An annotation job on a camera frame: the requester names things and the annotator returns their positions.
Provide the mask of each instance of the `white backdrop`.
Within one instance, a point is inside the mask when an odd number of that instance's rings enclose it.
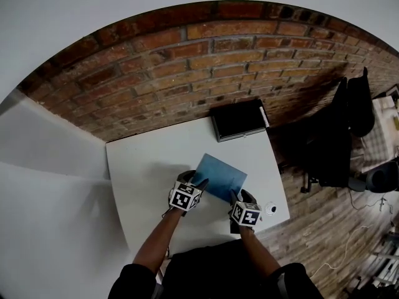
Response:
[[[0,101],[58,51],[145,11],[209,0],[0,0]],[[399,49],[399,0],[260,0],[307,7],[349,21]]]

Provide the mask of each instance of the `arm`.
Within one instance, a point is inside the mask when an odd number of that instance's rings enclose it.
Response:
[[[239,233],[249,257],[263,277],[266,278],[270,276],[273,272],[280,268],[277,260],[274,259],[274,257],[267,251],[261,242],[258,241],[252,229],[245,226],[239,226]]]
[[[173,208],[165,214],[136,254],[133,263],[145,266],[153,273],[158,272],[182,213],[181,209]]]

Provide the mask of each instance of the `small white object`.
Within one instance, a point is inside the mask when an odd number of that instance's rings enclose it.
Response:
[[[175,182],[174,188],[170,192],[169,205],[189,211],[197,205],[201,191],[190,184],[183,184],[179,181]]]
[[[277,211],[277,206],[275,203],[273,202],[268,202],[264,208],[264,212],[269,215],[272,216],[276,213]]]
[[[261,216],[261,207],[248,202],[236,202],[232,218],[241,226],[253,227]]]
[[[259,107],[259,109],[261,111],[266,128],[268,128],[270,126],[270,124],[269,124],[269,121],[267,120],[266,114],[264,113],[264,109],[263,109],[263,107]]]

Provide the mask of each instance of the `chair backrest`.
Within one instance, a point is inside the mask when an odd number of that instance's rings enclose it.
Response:
[[[363,137],[369,134],[375,122],[366,67],[361,77],[348,81],[347,96],[350,131],[357,137]]]

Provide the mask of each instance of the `cable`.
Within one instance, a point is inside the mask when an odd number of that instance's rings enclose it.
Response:
[[[349,196],[350,196],[350,203],[352,204],[352,207],[353,207],[354,209],[356,209],[357,211],[361,211],[362,209],[364,209],[364,208],[366,208],[366,207],[373,207],[376,203],[378,203],[379,201],[381,201],[381,199],[383,199],[384,196],[385,196],[385,194],[386,194],[386,193],[385,193],[381,198],[378,198],[378,199],[375,201],[375,203],[372,204],[372,205],[364,205],[364,206],[362,206],[361,208],[356,208],[355,205],[353,204],[352,193],[350,192],[350,189],[348,189],[348,193],[349,193]]]
[[[349,193],[349,196],[350,196],[350,203],[351,203],[352,207],[353,207],[354,209],[356,209],[357,211],[360,211],[360,210],[362,210],[362,209],[364,209],[364,208],[366,208],[366,207],[373,207],[373,206],[375,206],[378,202],[381,202],[381,203],[382,203],[381,206],[383,206],[383,205],[384,205],[384,201],[385,201],[385,202],[387,202],[387,204],[389,205],[389,213],[390,213],[391,215],[393,214],[393,206],[384,198],[385,195],[387,194],[387,192],[386,192],[381,198],[378,198],[378,199],[375,201],[374,204],[372,204],[372,205],[368,205],[368,204],[367,204],[367,205],[362,206],[361,208],[356,208],[355,205],[353,204],[353,199],[352,199],[352,194],[351,194],[351,192],[350,192],[350,189],[348,189],[348,193]],[[320,266],[320,268],[317,269],[316,272],[315,272],[310,278],[313,278],[314,276],[316,276],[316,274],[319,272],[319,270],[320,270],[321,268],[323,268],[325,265],[329,266],[329,268],[332,269],[332,270],[335,270],[335,269],[340,268],[340,267],[342,266],[342,264],[345,262],[345,259],[347,258],[348,244],[349,244],[350,239],[351,239],[352,236],[354,235],[354,233],[356,233],[356,231],[358,231],[358,230],[361,229],[361,228],[370,228],[370,227],[372,227],[372,226],[373,226],[373,225],[370,225],[370,226],[360,226],[359,228],[356,228],[356,229],[351,233],[351,235],[350,235],[349,238],[348,238],[347,244],[346,244],[346,246],[345,246],[345,255],[344,255],[344,259],[342,259],[341,263],[340,263],[337,267],[331,267],[331,265],[330,265],[329,263],[327,263],[327,262],[326,262],[326,263],[323,263],[323,264]]]
[[[319,272],[319,270],[321,269],[321,268],[323,268],[323,266],[325,266],[325,265],[327,265],[327,266],[329,266],[329,268],[330,269],[338,269],[338,268],[340,268],[341,266],[342,266],[342,264],[345,262],[345,259],[347,258],[347,254],[348,254],[348,244],[349,244],[349,241],[350,241],[350,239],[352,238],[352,236],[354,235],[354,233],[356,233],[356,231],[358,231],[359,229],[362,229],[362,228],[370,228],[370,227],[372,227],[373,225],[370,225],[370,226],[360,226],[359,228],[356,228],[352,233],[351,233],[351,235],[349,236],[349,238],[348,238],[348,241],[347,241],[347,244],[346,244],[346,246],[345,246],[345,255],[344,255],[344,259],[342,259],[342,261],[341,261],[341,263],[338,265],[338,266],[336,266],[336,267],[331,267],[331,265],[329,264],[329,263],[323,263],[321,266],[320,266],[320,268],[319,269],[317,269],[316,270],[316,272],[310,277],[310,278],[313,278],[314,276],[316,276],[316,274]]]

